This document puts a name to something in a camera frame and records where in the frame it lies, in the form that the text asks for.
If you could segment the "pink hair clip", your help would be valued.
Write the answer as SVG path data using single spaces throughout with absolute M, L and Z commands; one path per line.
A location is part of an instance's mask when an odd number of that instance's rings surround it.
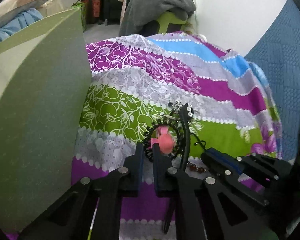
M 165 155 L 171 154 L 175 147 L 175 139 L 169 133 L 168 127 L 159 126 L 155 131 L 156 131 L 156 137 L 151 138 L 150 148 L 152 148 L 154 144 L 158 144 L 159 150 L 162 154 Z

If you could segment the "black hair clip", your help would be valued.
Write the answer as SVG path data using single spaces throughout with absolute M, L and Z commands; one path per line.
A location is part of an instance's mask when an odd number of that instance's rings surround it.
M 181 154 L 181 162 L 180 162 L 180 166 L 179 166 L 179 169 L 182 171 L 186 170 L 187 162 L 188 162 L 189 155 L 190 155 L 190 142 L 191 142 L 190 137 L 191 136 L 190 136 L 189 121 L 192 119 L 192 117 L 193 117 L 192 104 L 186 103 L 179 110 L 179 120 L 181 122 L 181 125 L 183 128 L 183 134 L 184 134 L 184 139 L 181 144 L 181 149 L 183 150 L 183 152 Z M 168 206 L 168 210 L 166 212 L 165 222 L 164 222 L 164 226 L 163 226 L 163 233 L 165 235 L 169 231 L 173 213 L 174 213 L 174 203 L 173 203 L 173 198 L 170 198 L 169 206 Z

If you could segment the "colourful patterned cloth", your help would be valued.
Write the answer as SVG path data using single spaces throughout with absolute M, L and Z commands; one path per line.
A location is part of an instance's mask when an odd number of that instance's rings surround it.
M 176 32 L 129 35 L 87 44 L 91 70 L 79 119 L 71 186 L 19 239 L 277 239 L 230 237 L 241 202 L 200 156 L 215 148 L 233 158 L 252 153 L 282 160 L 282 124 L 263 70 L 234 50 Z M 179 169 L 184 139 L 179 110 L 192 104 L 190 155 Z M 171 197 L 157 197 L 151 138 L 167 126 Z M 125 159 L 143 144 L 139 195 L 123 196 Z M 174 213 L 163 233 L 173 198 Z

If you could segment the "green white cardboard box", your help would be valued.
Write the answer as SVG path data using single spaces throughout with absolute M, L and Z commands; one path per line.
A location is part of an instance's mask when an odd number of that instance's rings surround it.
M 25 228 L 70 186 L 91 83 L 81 12 L 39 20 L 0 42 L 0 228 Z

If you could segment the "small blue quilted cushion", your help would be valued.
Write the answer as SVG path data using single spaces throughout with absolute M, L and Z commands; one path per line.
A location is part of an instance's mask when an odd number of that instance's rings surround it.
M 283 158 L 292 160 L 300 126 L 300 11 L 293 0 L 245 59 L 261 67 L 269 81 L 283 126 Z

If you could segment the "green plastic stool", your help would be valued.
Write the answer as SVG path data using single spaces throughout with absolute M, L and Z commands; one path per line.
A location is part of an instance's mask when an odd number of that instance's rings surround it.
M 173 33 L 176 31 L 183 31 L 187 22 L 181 20 L 174 13 L 167 11 L 160 15 L 156 21 L 159 24 L 158 34 Z

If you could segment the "grey clothes pile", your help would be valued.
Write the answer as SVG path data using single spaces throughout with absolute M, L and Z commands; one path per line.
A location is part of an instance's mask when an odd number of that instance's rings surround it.
M 196 11 L 193 0 L 123 0 L 123 15 L 120 36 L 132 34 L 146 35 L 144 27 L 149 26 L 164 12 L 170 11 L 179 19 L 186 20 Z

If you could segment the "light blue blanket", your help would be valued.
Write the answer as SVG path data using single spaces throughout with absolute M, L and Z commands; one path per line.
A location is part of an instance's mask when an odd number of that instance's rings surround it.
M 20 12 L 6 25 L 0 28 L 0 39 L 3 41 L 21 29 L 43 19 L 42 14 L 35 8 Z

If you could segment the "pink cream pillow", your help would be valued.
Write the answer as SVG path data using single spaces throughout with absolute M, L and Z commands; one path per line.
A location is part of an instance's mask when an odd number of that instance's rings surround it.
M 0 3 L 0 28 L 15 18 L 20 12 L 37 9 L 48 0 L 3 0 Z

